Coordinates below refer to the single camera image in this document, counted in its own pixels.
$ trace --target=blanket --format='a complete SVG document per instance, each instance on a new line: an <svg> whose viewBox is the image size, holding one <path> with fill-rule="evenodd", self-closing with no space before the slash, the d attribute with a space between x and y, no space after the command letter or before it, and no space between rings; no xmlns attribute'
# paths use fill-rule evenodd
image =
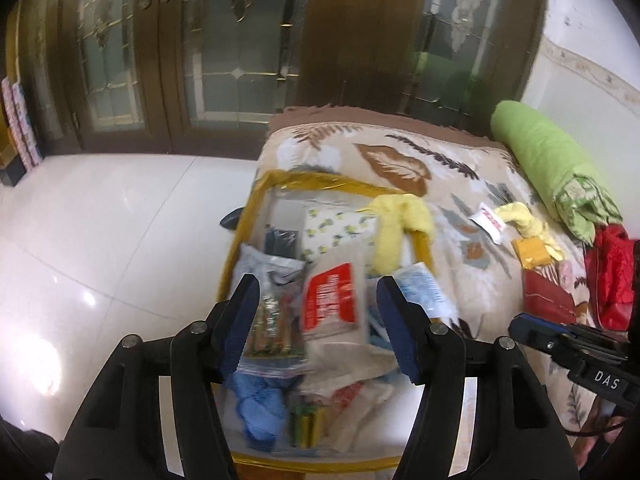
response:
<svg viewBox="0 0 640 480"><path fill-rule="evenodd" d="M602 177L582 148L544 115L516 101L502 101L491 118L545 203L583 242L593 245L595 226L622 223Z"/></svg>
<svg viewBox="0 0 640 480"><path fill-rule="evenodd" d="M338 173L424 200L436 228L434 273L459 307L458 328L467 336L493 341L522 311L522 268L510 243L519 234L510 226L504 243L495 245L468 219L481 202L494 207L523 202L548 222L573 267L575 304L588 300L583 244L549 215L502 144L359 108L296 108L275 116L270 130L258 160L258 178L274 169ZM594 395L568 381L566 370L548 356L527 351L527 357L561 422L578 430Z"/></svg>

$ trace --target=brown blanket edge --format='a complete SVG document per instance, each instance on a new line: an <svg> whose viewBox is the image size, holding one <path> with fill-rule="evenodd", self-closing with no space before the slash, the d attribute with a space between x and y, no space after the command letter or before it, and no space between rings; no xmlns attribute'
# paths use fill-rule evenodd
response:
<svg viewBox="0 0 640 480"><path fill-rule="evenodd" d="M375 124L471 148L497 148L508 151L507 147L500 142L489 140L487 137L476 137L463 130L436 126L411 117L386 115L348 106L287 107L283 113L274 115L269 121L268 136L289 126L324 122Z"/></svg>

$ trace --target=decorative wall border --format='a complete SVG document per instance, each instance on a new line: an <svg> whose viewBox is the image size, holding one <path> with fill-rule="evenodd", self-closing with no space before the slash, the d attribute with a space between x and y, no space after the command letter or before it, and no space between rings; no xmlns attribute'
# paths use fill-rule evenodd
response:
<svg viewBox="0 0 640 480"><path fill-rule="evenodd" d="M602 88L636 116L640 116L640 90L630 85L620 76L615 75L590 59L555 44L544 35L540 38L539 53Z"/></svg>

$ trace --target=metal bolt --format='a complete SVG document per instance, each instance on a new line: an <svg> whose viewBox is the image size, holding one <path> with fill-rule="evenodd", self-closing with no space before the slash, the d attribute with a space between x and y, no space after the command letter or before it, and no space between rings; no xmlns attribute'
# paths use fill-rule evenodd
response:
<svg viewBox="0 0 640 480"><path fill-rule="evenodd" d="M192 334L202 334L207 331L206 321L194 321L189 325L189 332Z"/></svg>
<svg viewBox="0 0 640 480"><path fill-rule="evenodd" d="M445 335L449 331L447 325L443 323L431 323L429 325L429 330L431 330L431 333L435 335Z"/></svg>
<svg viewBox="0 0 640 480"><path fill-rule="evenodd" d="M137 345L141 341L142 339L140 339L139 335L129 334L122 338L121 343L122 343L122 346L124 346L124 348L133 348L135 345Z"/></svg>
<svg viewBox="0 0 640 480"><path fill-rule="evenodd" d="M502 336L500 339L498 339L498 343L500 343L500 346L505 350L513 350L516 346L516 343L513 342L513 339L507 336Z"/></svg>

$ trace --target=blue cloth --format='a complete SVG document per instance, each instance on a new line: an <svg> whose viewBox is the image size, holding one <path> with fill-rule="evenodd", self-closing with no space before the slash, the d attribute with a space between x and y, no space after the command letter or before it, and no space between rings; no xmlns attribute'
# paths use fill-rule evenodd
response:
<svg viewBox="0 0 640 480"><path fill-rule="evenodd" d="M238 398L236 412L244 425L249 446L271 452L287 423L287 407L283 391L292 379L271 379L234 373L226 380L226 387Z"/></svg>

